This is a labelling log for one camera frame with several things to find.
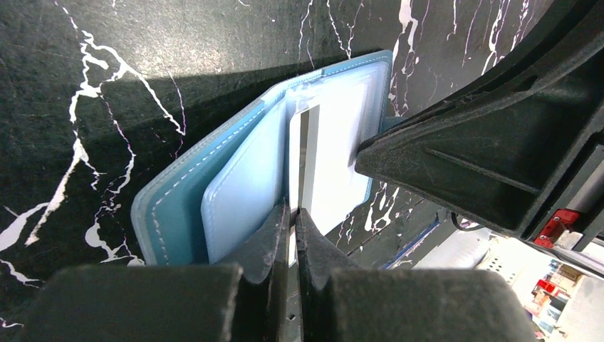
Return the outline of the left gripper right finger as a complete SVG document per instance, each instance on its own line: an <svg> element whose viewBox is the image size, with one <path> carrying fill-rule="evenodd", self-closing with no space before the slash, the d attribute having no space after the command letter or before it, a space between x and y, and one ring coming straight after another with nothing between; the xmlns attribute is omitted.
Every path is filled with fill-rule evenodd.
<svg viewBox="0 0 604 342"><path fill-rule="evenodd" d="M303 341L533 341L528 314L497 274L363 269L296 217Z"/></svg>

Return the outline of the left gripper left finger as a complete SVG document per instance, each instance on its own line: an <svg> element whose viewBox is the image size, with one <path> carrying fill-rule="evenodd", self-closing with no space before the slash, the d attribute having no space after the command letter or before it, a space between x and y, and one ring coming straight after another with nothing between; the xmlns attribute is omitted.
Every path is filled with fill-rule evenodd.
<svg viewBox="0 0 604 342"><path fill-rule="evenodd" d="M45 285L20 341L282 341L291 211L213 265L80 266Z"/></svg>

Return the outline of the white card with black stripe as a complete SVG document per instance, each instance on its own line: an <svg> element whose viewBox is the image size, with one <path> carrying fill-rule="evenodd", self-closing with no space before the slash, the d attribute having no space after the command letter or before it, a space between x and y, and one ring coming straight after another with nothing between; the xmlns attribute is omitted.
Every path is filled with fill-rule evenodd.
<svg viewBox="0 0 604 342"><path fill-rule="evenodd" d="M378 131L379 105L364 83L307 88L291 100L290 198L327 234L368 196L371 181L355 171L356 152Z"/></svg>

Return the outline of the blue card holder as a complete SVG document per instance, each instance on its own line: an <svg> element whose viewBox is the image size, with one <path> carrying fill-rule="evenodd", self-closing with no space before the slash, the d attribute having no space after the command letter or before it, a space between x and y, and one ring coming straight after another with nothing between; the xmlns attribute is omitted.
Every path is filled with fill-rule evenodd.
<svg viewBox="0 0 604 342"><path fill-rule="evenodd" d="M385 129L393 54L381 50L270 87L168 165L135 196L132 226L147 265L213 264L242 245L289 194L294 92L369 85Z"/></svg>

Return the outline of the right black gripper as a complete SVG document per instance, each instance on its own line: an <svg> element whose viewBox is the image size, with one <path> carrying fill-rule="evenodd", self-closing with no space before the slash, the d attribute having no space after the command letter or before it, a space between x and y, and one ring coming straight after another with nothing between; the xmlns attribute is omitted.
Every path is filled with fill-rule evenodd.
<svg viewBox="0 0 604 342"><path fill-rule="evenodd" d="M603 231L603 3L555 1L480 78L363 142L355 169L595 278Z"/></svg>

